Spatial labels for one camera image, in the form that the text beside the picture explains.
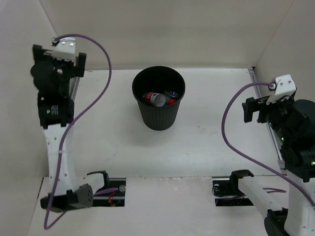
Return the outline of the clear bottle blue label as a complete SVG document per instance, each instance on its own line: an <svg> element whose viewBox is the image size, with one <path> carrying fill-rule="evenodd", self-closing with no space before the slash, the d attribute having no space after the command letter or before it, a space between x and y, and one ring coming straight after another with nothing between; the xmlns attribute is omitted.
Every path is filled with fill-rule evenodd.
<svg viewBox="0 0 315 236"><path fill-rule="evenodd" d="M177 98L178 97L178 93L175 92L175 91L171 91L171 90L165 90L164 91L164 95L168 96L168 97L171 97L173 99Z"/></svg>

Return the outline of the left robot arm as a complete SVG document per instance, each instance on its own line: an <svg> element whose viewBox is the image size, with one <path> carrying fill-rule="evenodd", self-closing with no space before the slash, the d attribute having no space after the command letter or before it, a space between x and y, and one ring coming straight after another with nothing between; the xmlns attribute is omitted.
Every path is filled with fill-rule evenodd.
<svg viewBox="0 0 315 236"><path fill-rule="evenodd" d="M80 183L75 176L69 140L65 141L62 160L58 160L60 141L74 117L70 81L84 76L86 54L76 55L75 44L66 41L52 50L33 45L32 53L31 75L38 89L38 116L46 139L51 184L51 190L40 200L40 205L57 213L90 208L95 192L100 196L110 192L108 175L104 171L92 172L85 183Z"/></svg>

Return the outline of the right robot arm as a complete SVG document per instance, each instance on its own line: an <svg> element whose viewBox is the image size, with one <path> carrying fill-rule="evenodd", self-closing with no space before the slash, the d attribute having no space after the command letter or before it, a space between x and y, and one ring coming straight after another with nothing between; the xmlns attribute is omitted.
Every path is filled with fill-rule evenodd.
<svg viewBox="0 0 315 236"><path fill-rule="evenodd" d="M258 112L258 122L268 123L282 145L281 156L286 174L273 170L237 150L228 147L249 161L273 172L289 183L288 208L272 199L249 170L233 171L228 182L231 193L249 198L264 219L269 236L313 236L315 234L315 104L282 95L248 98L243 104L244 121L250 122Z"/></svg>

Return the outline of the clear bottle red label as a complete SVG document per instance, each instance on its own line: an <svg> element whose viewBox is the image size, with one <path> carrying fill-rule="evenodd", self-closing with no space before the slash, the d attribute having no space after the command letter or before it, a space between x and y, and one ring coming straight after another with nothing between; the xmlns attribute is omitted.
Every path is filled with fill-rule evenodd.
<svg viewBox="0 0 315 236"><path fill-rule="evenodd" d="M169 106L176 102L176 99L167 93L146 92L142 97L145 103L155 107Z"/></svg>

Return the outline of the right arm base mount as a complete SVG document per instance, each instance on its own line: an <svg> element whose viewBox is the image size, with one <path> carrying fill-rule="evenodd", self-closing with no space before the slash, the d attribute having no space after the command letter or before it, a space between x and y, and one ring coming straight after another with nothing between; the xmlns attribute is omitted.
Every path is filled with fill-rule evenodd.
<svg viewBox="0 0 315 236"><path fill-rule="evenodd" d="M253 203L247 196L232 189L228 177L212 178L212 184L212 193L217 207L253 206Z"/></svg>

